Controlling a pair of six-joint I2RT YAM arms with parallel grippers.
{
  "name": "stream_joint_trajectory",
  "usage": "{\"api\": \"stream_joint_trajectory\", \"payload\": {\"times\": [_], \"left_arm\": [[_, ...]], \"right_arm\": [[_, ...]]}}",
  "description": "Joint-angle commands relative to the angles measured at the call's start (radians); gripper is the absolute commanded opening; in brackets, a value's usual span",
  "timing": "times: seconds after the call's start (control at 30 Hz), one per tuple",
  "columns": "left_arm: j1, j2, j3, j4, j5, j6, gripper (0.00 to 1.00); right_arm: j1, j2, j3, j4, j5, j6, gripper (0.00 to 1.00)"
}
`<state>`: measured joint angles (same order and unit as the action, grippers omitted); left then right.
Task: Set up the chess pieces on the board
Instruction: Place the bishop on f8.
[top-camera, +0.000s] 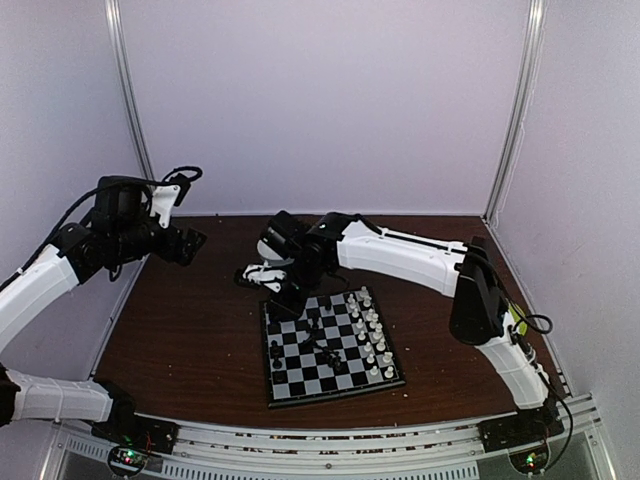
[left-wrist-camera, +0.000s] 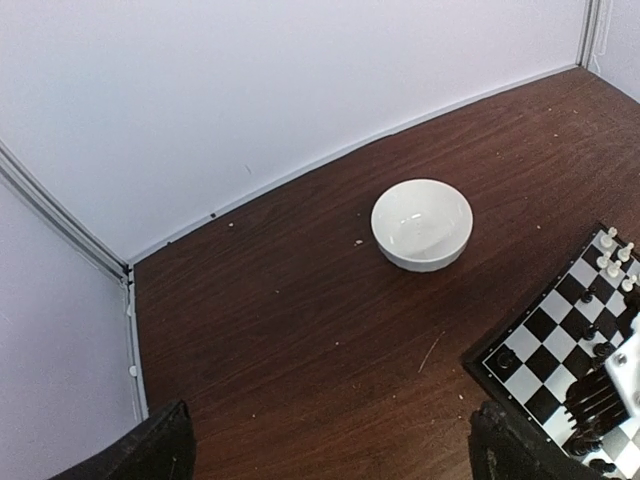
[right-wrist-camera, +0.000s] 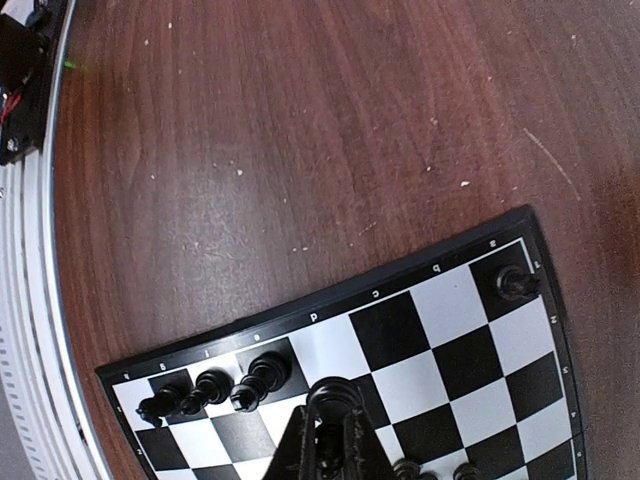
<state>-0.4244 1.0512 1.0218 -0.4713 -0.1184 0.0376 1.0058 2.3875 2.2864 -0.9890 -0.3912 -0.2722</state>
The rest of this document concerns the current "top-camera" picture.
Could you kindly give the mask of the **black pawn piece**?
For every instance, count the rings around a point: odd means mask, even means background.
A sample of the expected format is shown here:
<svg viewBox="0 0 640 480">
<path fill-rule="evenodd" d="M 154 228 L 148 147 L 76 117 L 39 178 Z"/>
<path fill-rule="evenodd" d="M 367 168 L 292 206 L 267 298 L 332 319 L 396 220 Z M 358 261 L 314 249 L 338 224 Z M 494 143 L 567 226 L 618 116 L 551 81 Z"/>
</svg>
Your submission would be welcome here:
<svg viewBox="0 0 640 480">
<path fill-rule="evenodd" d="M 278 343 L 275 340 L 271 341 L 270 355 L 272 357 L 277 357 L 277 356 L 280 355 L 280 346 L 278 345 Z"/>
</svg>

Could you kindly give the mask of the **black white chessboard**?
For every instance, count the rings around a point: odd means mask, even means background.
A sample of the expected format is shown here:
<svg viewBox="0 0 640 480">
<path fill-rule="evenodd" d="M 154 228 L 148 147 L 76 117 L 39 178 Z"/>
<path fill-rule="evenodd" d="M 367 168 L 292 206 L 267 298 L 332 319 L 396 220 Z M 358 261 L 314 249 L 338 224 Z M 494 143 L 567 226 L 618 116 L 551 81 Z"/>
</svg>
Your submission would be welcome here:
<svg viewBox="0 0 640 480">
<path fill-rule="evenodd" d="M 303 314 L 295 321 L 271 320 L 267 303 L 259 304 L 269 408 L 337 400 L 406 384 L 391 332 L 384 323 L 374 291 L 367 288 L 371 297 L 365 299 L 360 295 L 361 288 L 310 297 Z M 308 337 L 305 331 L 308 313 L 320 314 L 320 343 L 327 343 L 339 352 L 343 365 L 338 373 L 327 365 L 319 350 L 299 353 L 299 344 Z M 272 340 L 280 346 L 277 357 L 270 355 Z M 385 352 L 393 354 L 390 363 L 383 362 Z M 379 369 L 376 377 L 369 373 L 373 366 Z M 384 371 L 389 366 L 393 367 L 394 375 L 387 379 Z"/>
</svg>

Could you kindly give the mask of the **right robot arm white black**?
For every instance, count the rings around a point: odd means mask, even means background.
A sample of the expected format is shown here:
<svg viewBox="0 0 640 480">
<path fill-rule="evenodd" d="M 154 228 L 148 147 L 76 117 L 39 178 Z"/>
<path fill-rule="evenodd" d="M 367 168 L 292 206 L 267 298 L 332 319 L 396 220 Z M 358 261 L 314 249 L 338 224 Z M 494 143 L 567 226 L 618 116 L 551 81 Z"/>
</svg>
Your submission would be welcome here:
<svg viewBox="0 0 640 480">
<path fill-rule="evenodd" d="M 512 302 L 483 239 L 428 239 L 337 212 L 308 225 L 281 211 L 269 220 L 257 249 L 262 264 L 243 276 L 270 290 L 279 319 L 298 316 L 322 277 L 340 268 L 409 281 L 452 299 L 451 334 L 487 357 L 523 411 L 513 419 L 513 433 L 530 442 L 550 426 L 550 381 L 523 334 L 532 318 Z"/>
</svg>

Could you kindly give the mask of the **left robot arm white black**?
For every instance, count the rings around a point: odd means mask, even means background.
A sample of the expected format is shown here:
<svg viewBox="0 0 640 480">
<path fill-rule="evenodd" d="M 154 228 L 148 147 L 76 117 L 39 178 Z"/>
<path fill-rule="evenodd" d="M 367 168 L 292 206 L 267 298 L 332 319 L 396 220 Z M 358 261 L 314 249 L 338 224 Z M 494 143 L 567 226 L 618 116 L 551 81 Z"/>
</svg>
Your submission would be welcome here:
<svg viewBox="0 0 640 480">
<path fill-rule="evenodd" d="M 106 271 L 148 256 L 188 266 L 206 241 L 172 223 L 191 186 L 203 175 L 180 166 L 161 180 L 109 175 L 63 213 L 25 263 L 1 284 L 1 346 L 7 348 L 51 305 Z M 80 420 L 105 425 L 123 444 L 144 433 L 130 394 L 110 381 L 62 380 L 1 368 L 1 423 Z"/>
</svg>

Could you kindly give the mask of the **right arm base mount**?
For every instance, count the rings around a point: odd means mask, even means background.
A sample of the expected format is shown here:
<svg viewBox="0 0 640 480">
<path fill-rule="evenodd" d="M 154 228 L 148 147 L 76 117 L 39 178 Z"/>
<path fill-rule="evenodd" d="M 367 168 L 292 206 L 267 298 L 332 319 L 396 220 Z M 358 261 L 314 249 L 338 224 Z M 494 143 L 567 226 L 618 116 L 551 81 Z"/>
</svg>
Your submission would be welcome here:
<svg viewBox="0 0 640 480">
<path fill-rule="evenodd" d="M 542 407 L 481 421 L 478 433 L 486 453 L 505 450 L 511 466 L 532 477 L 551 465 L 549 439 L 564 432 L 557 404 L 548 399 Z"/>
</svg>

